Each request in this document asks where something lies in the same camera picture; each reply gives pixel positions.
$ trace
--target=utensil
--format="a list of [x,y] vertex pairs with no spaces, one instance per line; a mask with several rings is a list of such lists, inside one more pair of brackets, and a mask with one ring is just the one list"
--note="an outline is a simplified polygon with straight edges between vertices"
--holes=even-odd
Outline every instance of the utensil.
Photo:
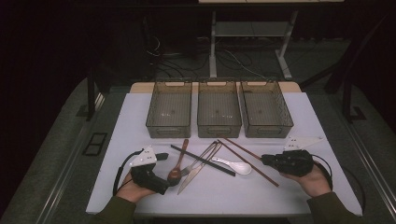
[[254,154],[253,152],[251,152],[251,151],[245,149],[244,147],[239,146],[238,144],[236,144],[235,142],[231,141],[230,139],[228,139],[228,138],[226,138],[226,137],[223,137],[223,139],[226,140],[226,141],[228,141],[229,143],[233,144],[234,146],[239,147],[239,148],[241,148],[242,150],[246,151],[248,154],[250,154],[250,156],[256,158],[257,160],[259,160],[259,161],[262,160],[262,158],[259,157],[258,155],[256,155],[256,154]]
[[[206,160],[209,161],[219,151],[220,148],[221,148],[221,144],[216,143],[215,148],[213,148],[213,150],[209,153]],[[180,189],[178,189],[177,194],[179,194],[184,188],[186,188],[190,184],[190,182],[198,175],[198,173],[202,170],[202,168],[204,168],[205,165],[206,165],[206,163],[201,162],[201,164],[199,166],[197,166],[191,170],[189,175],[186,177],[186,179],[181,184]]]
[[212,161],[218,161],[230,166],[233,170],[235,170],[240,175],[248,175],[251,172],[251,166],[242,161],[226,161],[219,157],[213,157]]
[[250,162],[248,162],[247,160],[245,160],[243,157],[241,157],[238,153],[236,153],[235,151],[233,151],[230,147],[228,147],[227,145],[225,145],[224,143],[222,143],[219,139],[218,142],[220,142],[222,145],[224,145],[228,150],[230,150],[235,156],[239,157],[239,159],[241,159],[242,161],[248,163],[251,168],[255,171],[257,171],[257,173],[259,173],[260,175],[262,175],[262,177],[264,177],[265,179],[267,179],[269,182],[271,182],[273,185],[275,185],[276,187],[279,187],[279,184],[276,183],[273,179],[271,179],[268,175],[266,175],[265,173],[263,173],[262,171],[260,171],[259,169],[257,169],[257,167],[255,167],[254,165],[252,165]]
[[[189,139],[184,139],[183,146],[181,147],[181,149],[185,151],[187,149],[188,144],[189,144]],[[183,159],[183,156],[184,153],[180,152],[177,165],[169,172],[167,181],[169,182],[170,187],[176,186],[180,182],[181,179],[180,164],[181,164],[181,160]]]
[[[210,149],[212,149],[213,147],[215,147],[216,146],[216,142],[213,142],[212,144],[210,144],[209,145],[209,147],[207,147],[205,150],[204,150],[204,152],[201,154],[201,156],[199,156],[199,158],[202,158]],[[186,166],[183,170],[181,170],[181,175],[182,176],[184,176],[184,175],[188,175],[190,172],[191,172],[191,170],[192,170],[192,167],[195,165],[195,163],[197,163],[199,160],[198,159],[196,159],[191,165],[188,165],[188,166]]]
[[212,167],[214,167],[214,168],[216,168],[216,169],[218,169],[218,170],[220,170],[220,171],[226,173],[227,175],[235,176],[235,172],[234,172],[234,171],[231,171],[231,170],[228,170],[228,169],[226,169],[226,168],[224,168],[224,167],[222,167],[222,166],[219,166],[219,165],[215,164],[214,162],[211,162],[211,161],[207,161],[207,160],[205,160],[205,159],[202,159],[202,158],[200,158],[200,157],[198,157],[198,156],[196,156],[196,155],[190,153],[189,151],[183,151],[183,150],[181,150],[181,148],[175,147],[175,146],[173,146],[173,145],[171,145],[171,148],[173,148],[173,149],[175,149],[175,150],[177,150],[177,151],[183,152],[183,153],[185,153],[185,154],[187,154],[187,155],[189,155],[189,156],[191,156],[191,157],[197,159],[198,161],[202,161],[202,162],[204,162],[204,163],[206,163],[206,164],[208,164],[208,165],[210,165],[210,166],[212,166]]

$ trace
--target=chopsticks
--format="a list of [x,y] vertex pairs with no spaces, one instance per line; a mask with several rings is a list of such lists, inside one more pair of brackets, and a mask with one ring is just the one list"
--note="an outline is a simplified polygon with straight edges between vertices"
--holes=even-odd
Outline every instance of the chopsticks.
[[203,159],[203,158],[200,158],[199,156],[196,156],[196,155],[190,153],[189,151],[182,150],[181,148],[176,147],[176,146],[174,146],[174,145],[171,145],[171,148],[176,149],[176,150],[179,151],[180,153],[187,154],[187,155],[189,155],[189,156],[195,158],[196,160],[201,161],[201,162],[203,162],[203,163],[206,163],[206,164],[208,164],[208,165],[210,165],[210,166],[212,166],[212,167],[214,167],[214,168],[216,168],[216,169],[218,169],[218,170],[221,170],[222,172],[226,173],[227,175],[235,176],[235,172],[234,172],[234,171],[231,171],[231,170],[228,170],[228,169],[226,169],[226,168],[224,168],[224,167],[222,167],[222,166],[219,166],[219,165],[215,164],[214,162],[207,161],[207,160],[205,160],[205,159]]
[[226,138],[226,137],[223,137],[222,139],[228,141],[229,143],[233,144],[233,145],[236,146],[236,147],[241,148],[242,150],[246,151],[250,156],[256,158],[257,160],[259,160],[259,161],[262,160],[262,158],[260,158],[258,155],[256,155],[256,154],[254,154],[253,152],[251,152],[251,151],[245,149],[244,147],[239,146],[238,144],[236,144],[235,142],[231,141],[230,139],[228,139],[228,138]]
[[[227,141],[229,141],[229,142],[231,142],[231,143],[233,143],[235,146],[237,146],[237,147],[243,149],[243,150],[246,151],[248,154],[250,154],[250,155],[252,155],[252,156],[254,155],[253,157],[255,157],[256,159],[258,158],[257,155],[253,154],[252,152],[248,151],[248,150],[245,149],[245,148],[240,147],[239,145],[237,145],[236,143],[232,142],[231,140],[228,140],[227,138],[224,138],[224,139],[227,140]],[[218,141],[219,141],[222,145],[224,145],[227,149],[229,149],[229,150],[230,150],[235,156],[237,156],[239,159],[241,159],[242,161],[248,163],[248,164],[251,166],[251,168],[253,168],[253,170],[257,171],[257,173],[259,173],[260,175],[262,175],[265,179],[267,179],[269,182],[271,182],[271,183],[272,183],[273,185],[275,185],[276,187],[279,187],[279,184],[276,183],[273,179],[271,179],[268,175],[266,175],[265,173],[263,173],[261,170],[257,169],[257,167],[255,167],[253,164],[251,164],[250,162],[248,162],[247,160],[245,160],[243,157],[241,157],[238,153],[236,153],[236,152],[235,152],[234,150],[232,150],[230,147],[228,147],[227,145],[225,145],[224,143],[222,143],[219,139],[218,139]]]

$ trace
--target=white table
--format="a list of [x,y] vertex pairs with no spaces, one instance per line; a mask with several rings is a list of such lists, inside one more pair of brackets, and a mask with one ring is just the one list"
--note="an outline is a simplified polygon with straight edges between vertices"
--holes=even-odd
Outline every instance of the white table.
[[[181,147],[183,139],[151,139],[149,137],[145,123],[150,97],[150,93],[127,94],[97,176],[87,213],[95,214],[105,207],[112,196],[118,167],[129,154],[148,145],[152,145],[156,153],[169,153],[167,161],[158,161],[153,170],[158,177],[163,179],[166,179],[169,171],[176,165],[179,152],[170,148],[170,145]],[[306,94],[286,92],[284,97],[294,121],[290,136],[324,138],[323,141],[306,149],[330,164],[333,173],[333,190],[349,211],[361,215],[359,202],[332,152]],[[199,155],[216,139],[201,139],[197,136],[197,98],[197,93],[194,91],[188,151]],[[260,156],[261,154],[281,153],[287,139],[247,139],[242,127],[239,138],[233,140]],[[244,151],[231,144],[227,143],[227,145],[274,179],[279,187],[275,187],[255,171],[249,175],[233,177],[206,166],[179,195],[177,191],[180,185],[169,188],[164,195],[156,194],[143,199],[137,206],[135,215],[137,217],[293,217],[310,213],[306,204],[308,196],[297,183],[280,176],[276,170],[264,166]],[[230,161],[240,161],[224,147],[216,156]],[[193,159],[186,155],[181,167],[192,162]],[[122,177],[128,170],[129,167],[126,166]]]

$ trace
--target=clear plastic bin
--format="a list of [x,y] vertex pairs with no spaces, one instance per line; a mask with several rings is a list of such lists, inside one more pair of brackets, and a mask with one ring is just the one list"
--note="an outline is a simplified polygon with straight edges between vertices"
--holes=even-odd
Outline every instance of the clear plastic bin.
[[239,98],[246,137],[285,138],[288,135],[293,121],[276,81],[241,81]]
[[191,91],[190,78],[156,80],[146,121],[151,138],[191,136]]
[[201,138],[239,136],[242,120],[233,78],[199,80],[197,124]]

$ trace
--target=green sleeve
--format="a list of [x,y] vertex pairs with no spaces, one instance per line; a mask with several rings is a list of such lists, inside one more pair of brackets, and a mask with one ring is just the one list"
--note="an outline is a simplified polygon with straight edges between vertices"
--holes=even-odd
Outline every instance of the green sleeve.
[[349,212],[334,192],[308,200],[314,223],[316,224],[361,224],[361,217]]
[[112,197],[106,207],[96,214],[90,224],[130,224],[136,204],[119,197]]

